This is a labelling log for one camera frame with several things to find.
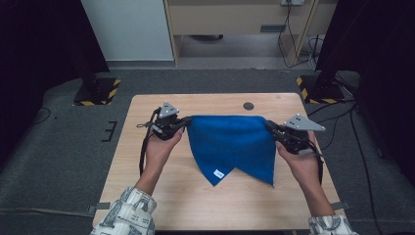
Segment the person's left hand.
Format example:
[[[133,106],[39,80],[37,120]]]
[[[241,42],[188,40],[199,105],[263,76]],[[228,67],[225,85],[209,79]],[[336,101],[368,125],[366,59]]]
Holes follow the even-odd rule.
[[[183,132],[184,129],[181,128],[168,140],[161,140],[155,134],[149,137],[146,149],[146,163],[143,171],[144,175],[161,174],[174,146],[181,140]]]

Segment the white panel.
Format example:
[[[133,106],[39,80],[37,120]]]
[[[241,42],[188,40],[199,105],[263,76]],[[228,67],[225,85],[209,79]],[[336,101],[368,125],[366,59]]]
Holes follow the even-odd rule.
[[[163,0],[81,0],[107,61],[172,61]]]

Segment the black curtain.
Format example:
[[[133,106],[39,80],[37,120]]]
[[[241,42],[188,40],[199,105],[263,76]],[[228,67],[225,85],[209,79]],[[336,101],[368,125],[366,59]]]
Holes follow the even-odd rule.
[[[415,181],[415,0],[339,0],[317,69],[355,71],[382,154]]]
[[[81,0],[0,0],[0,168],[45,92],[108,69]]]

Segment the person's right hand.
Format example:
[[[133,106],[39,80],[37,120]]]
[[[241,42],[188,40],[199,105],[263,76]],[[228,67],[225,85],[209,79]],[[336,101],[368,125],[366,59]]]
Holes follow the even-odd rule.
[[[294,178],[305,194],[316,193],[321,189],[318,177],[318,163],[313,152],[293,155],[280,142],[276,142],[276,147],[278,154],[289,165]]]

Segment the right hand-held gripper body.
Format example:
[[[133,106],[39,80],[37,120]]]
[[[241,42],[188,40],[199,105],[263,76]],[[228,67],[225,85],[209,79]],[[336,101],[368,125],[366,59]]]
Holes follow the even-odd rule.
[[[300,114],[296,114],[277,127],[279,142],[293,155],[317,153],[317,148],[310,141],[308,132],[325,130],[325,126]]]

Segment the black stand with striped base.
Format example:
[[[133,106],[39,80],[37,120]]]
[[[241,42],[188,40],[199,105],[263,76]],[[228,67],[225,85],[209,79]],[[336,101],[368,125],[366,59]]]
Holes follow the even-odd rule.
[[[296,79],[300,94],[307,104],[343,103],[345,95],[335,82],[336,61],[326,61],[321,72],[314,75],[301,75]]]
[[[120,80],[114,77],[99,78],[85,62],[77,61],[76,70],[82,79],[73,104],[75,106],[108,105],[112,102]]]

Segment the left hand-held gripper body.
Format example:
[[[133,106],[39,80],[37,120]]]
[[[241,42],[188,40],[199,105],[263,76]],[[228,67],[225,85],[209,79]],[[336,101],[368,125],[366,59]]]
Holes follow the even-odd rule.
[[[167,101],[154,110],[157,117],[152,124],[154,133],[161,140],[169,140],[184,126],[184,122],[178,117],[179,110]]]

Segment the blue fleece towel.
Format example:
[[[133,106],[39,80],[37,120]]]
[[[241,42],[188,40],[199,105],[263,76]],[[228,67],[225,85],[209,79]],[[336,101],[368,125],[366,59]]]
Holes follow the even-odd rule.
[[[216,186],[233,169],[274,184],[276,145],[261,116],[192,116],[190,148],[200,171]]]

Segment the light wooden desk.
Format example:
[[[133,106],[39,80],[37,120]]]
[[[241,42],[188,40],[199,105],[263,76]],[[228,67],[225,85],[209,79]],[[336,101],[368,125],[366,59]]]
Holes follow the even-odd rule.
[[[163,0],[173,56],[184,35],[279,33],[291,65],[310,35],[327,32],[339,0],[305,0],[281,6],[281,0]]]

